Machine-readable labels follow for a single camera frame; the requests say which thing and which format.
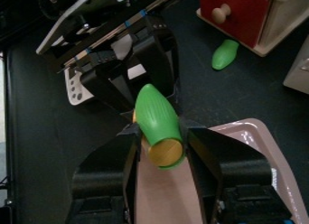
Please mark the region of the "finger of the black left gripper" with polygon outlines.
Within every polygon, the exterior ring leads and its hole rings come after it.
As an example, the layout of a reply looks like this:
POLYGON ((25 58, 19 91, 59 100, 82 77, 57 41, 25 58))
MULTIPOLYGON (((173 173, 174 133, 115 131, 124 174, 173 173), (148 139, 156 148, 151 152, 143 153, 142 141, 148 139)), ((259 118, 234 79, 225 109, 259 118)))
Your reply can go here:
POLYGON ((134 95, 130 89, 127 67, 120 60, 112 60, 94 66, 80 76, 80 84, 94 97, 126 113, 134 107, 134 95))
POLYGON ((131 27, 132 53, 142 64, 150 82, 170 97, 179 78, 179 52, 174 33, 163 18, 146 15, 131 27))

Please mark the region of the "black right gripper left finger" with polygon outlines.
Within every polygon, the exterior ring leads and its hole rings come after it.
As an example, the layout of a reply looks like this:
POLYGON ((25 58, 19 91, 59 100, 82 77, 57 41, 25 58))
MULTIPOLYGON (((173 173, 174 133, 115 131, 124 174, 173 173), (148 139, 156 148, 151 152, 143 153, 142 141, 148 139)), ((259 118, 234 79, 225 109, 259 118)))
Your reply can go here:
POLYGON ((86 157, 71 183, 66 224, 135 224, 142 131, 127 125, 86 157))

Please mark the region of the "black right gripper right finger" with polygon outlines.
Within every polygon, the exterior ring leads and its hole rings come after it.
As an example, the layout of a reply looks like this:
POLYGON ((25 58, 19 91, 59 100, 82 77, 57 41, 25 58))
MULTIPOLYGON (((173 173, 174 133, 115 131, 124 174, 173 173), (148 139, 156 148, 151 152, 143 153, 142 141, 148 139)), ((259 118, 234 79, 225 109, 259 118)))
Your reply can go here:
POLYGON ((239 140, 179 120, 203 224, 292 224, 266 157, 239 140))

